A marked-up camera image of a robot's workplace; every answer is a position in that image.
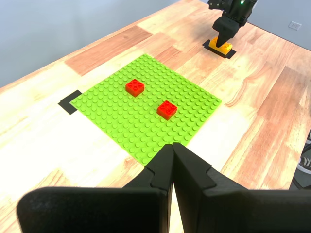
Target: electrical outlet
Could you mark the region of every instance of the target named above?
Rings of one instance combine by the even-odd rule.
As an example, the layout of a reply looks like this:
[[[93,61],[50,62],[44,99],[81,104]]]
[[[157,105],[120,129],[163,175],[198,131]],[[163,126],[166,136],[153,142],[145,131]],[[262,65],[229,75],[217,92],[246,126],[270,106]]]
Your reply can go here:
[[[294,29],[294,30],[298,31],[299,28],[301,27],[301,24],[292,21],[292,22],[290,23],[290,25],[288,25],[288,27],[291,28],[291,29]]]

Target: blue-gray wall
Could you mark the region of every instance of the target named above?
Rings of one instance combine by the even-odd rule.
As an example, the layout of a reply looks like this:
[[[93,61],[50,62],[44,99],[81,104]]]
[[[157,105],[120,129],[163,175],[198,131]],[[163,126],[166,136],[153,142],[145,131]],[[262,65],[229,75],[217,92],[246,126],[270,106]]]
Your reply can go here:
[[[311,0],[258,0],[249,22],[311,50]],[[288,28],[302,24],[299,31]]]
[[[177,0],[0,0],[0,87]]]

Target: red lego brick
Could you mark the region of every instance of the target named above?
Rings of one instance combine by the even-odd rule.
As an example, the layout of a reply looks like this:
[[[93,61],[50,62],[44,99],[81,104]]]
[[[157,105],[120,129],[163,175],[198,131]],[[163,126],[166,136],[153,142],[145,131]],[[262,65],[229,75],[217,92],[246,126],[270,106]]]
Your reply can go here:
[[[177,107],[167,100],[164,101],[164,103],[161,104],[157,109],[157,113],[166,120],[171,119],[176,111]]]
[[[141,92],[144,91],[145,85],[142,84],[140,81],[137,79],[133,79],[126,85],[126,91],[130,93],[132,96],[136,97],[138,96]]]

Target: wood grain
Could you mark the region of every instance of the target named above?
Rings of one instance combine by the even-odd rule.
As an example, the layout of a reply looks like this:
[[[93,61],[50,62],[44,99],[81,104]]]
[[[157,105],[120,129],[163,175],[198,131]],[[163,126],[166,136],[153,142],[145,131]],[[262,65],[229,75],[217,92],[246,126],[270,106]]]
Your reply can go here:
[[[143,167],[57,103],[144,53],[223,103],[187,147],[252,189],[287,189],[311,128],[311,52],[246,24],[230,59],[203,48],[221,15],[182,0],[0,89],[0,232],[20,232],[18,200],[44,186],[123,187]],[[170,230],[182,232],[175,193]]]
[[[142,28],[133,26],[132,28],[129,28],[126,31],[68,59],[66,64],[78,74],[85,75],[150,36],[151,34]]]

